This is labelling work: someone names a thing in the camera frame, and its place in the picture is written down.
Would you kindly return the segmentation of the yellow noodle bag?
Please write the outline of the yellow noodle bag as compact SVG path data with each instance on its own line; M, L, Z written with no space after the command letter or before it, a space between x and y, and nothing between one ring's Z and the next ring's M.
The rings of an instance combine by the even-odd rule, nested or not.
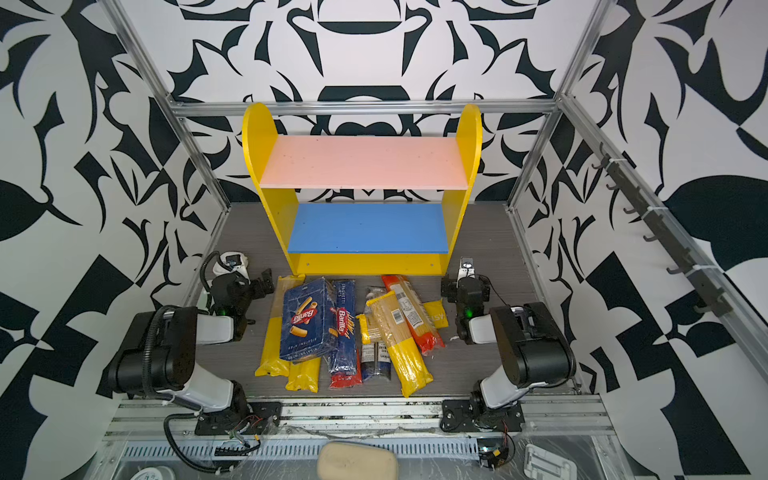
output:
M450 326L446 310L441 300L426 302L423 306L429 320L436 329L448 328Z

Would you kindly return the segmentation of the red end spaghetti bag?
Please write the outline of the red end spaghetti bag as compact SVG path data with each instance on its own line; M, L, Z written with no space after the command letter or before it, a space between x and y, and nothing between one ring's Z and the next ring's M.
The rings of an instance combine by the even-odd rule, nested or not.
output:
M435 349L444 348L445 344L411 282L403 275L383 275L382 281L389 291L395 293L421 353L427 355Z

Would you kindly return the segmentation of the blue Barilla pasta box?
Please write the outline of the blue Barilla pasta box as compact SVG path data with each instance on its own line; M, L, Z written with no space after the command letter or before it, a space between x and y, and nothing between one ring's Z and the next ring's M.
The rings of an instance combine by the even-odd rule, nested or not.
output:
M324 277L287 290L283 296L279 358L301 363L336 348L336 291Z

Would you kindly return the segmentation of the yellow end spaghetti bag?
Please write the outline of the yellow end spaghetti bag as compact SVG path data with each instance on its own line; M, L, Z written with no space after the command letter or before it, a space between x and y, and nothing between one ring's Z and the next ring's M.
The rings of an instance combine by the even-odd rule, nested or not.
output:
M369 299L366 307L379 329L405 398L433 381L394 292Z

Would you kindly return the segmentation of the clear navy spaghetti bag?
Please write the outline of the clear navy spaghetti bag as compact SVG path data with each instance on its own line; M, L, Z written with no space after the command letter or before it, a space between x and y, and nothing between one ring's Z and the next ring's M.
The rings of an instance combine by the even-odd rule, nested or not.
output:
M367 304L358 316L361 334L361 378L367 382L374 378L391 380L392 363L386 344L378 327L374 325L374 316Z

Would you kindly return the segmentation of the blue Barilla spaghetti bag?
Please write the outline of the blue Barilla spaghetti bag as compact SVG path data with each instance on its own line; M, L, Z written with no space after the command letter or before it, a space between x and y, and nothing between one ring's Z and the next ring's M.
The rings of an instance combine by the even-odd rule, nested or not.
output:
M326 356L331 389L350 388L362 383L358 352L356 284L354 280L335 280L336 347Z

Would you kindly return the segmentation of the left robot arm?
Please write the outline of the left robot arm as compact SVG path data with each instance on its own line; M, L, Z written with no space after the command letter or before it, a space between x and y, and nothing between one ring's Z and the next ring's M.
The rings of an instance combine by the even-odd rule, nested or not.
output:
M220 275L208 285L211 309L166 305L135 315L107 368L116 393L141 395L206 414L248 414L242 386L197 363L201 345L240 341L251 321L251 303L275 292L272 271L248 280L241 273Z

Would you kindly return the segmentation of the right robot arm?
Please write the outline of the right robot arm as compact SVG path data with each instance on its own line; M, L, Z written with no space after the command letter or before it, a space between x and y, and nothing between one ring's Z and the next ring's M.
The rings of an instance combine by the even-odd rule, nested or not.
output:
M492 290L482 275L441 279L441 296L456 306L458 337L469 345L494 344L500 355L500 366L473 392L483 413L510 407L534 389L558 387L576 372L575 356L544 303L486 310Z

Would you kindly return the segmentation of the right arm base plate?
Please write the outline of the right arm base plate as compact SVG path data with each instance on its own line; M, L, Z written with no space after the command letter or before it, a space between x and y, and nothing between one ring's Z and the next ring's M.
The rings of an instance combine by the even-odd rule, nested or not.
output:
M443 400L439 428L446 433L508 432L523 430L525 417L519 404L487 409L474 400Z

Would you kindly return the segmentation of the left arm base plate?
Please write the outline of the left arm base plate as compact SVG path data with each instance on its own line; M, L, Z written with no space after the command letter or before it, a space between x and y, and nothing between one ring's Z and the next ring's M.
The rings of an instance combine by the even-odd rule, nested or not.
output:
M261 435L280 425L283 404L279 401L249 402L244 409L203 413L194 433L197 436Z

